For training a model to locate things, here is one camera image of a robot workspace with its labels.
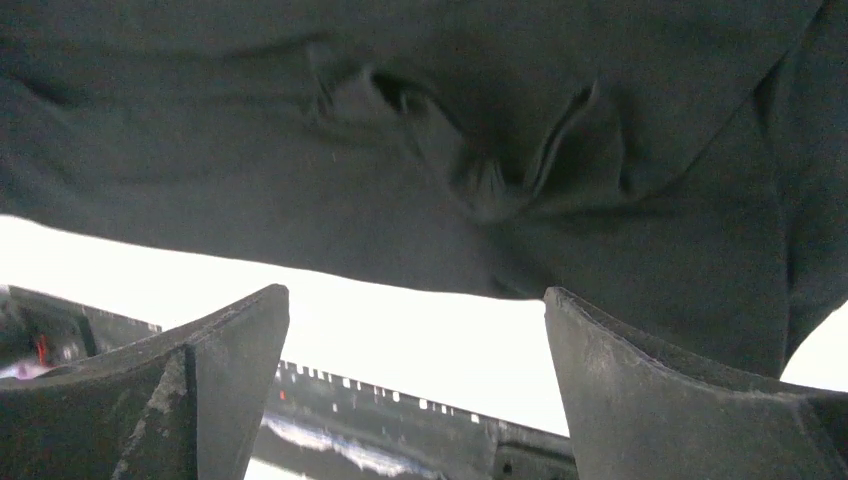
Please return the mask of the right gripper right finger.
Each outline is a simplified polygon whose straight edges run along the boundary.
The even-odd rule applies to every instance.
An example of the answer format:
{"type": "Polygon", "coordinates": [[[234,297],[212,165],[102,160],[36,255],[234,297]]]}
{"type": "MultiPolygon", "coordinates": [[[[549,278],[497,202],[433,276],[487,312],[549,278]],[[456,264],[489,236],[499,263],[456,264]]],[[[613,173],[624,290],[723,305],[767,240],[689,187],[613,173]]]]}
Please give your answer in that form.
{"type": "Polygon", "coordinates": [[[562,288],[545,323],[583,479],[843,479],[847,396],[726,366],[562,288]]]}

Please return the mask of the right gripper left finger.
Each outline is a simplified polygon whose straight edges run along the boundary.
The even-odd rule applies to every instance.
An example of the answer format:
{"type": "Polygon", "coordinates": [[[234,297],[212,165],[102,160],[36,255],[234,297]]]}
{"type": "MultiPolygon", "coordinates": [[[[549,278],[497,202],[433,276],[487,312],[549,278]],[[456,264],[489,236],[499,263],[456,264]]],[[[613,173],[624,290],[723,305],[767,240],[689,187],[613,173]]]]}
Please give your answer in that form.
{"type": "Polygon", "coordinates": [[[289,326],[266,286],[168,330],[5,287],[1,363],[44,374],[1,382],[5,479],[241,479],[289,326]]]}

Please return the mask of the black t shirt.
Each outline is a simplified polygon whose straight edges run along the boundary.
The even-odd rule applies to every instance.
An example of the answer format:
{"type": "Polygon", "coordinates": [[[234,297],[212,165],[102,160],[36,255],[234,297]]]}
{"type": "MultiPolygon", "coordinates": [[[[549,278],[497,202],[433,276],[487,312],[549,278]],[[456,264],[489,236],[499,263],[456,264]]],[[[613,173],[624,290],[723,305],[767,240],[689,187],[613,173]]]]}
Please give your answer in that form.
{"type": "Polygon", "coordinates": [[[5,1],[1,210],[775,377],[847,299],[847,5],[5,1]]]}

